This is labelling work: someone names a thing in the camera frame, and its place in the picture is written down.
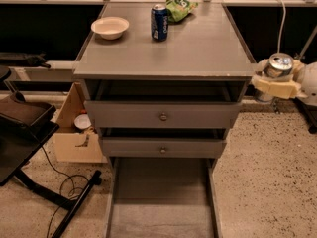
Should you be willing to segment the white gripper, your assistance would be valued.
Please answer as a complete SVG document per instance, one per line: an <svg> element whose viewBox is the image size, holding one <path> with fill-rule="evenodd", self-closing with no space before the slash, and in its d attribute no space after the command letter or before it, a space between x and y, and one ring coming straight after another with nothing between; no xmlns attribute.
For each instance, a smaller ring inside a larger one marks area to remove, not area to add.
<svg viewBox="0 0 317 238"><path fill-rule="evenodd" d="M263 59L257 63L256 72L258 75L253 76L251 84L260 92L282 99L297 97L306 105L317 106L317 62Z"/></svg>

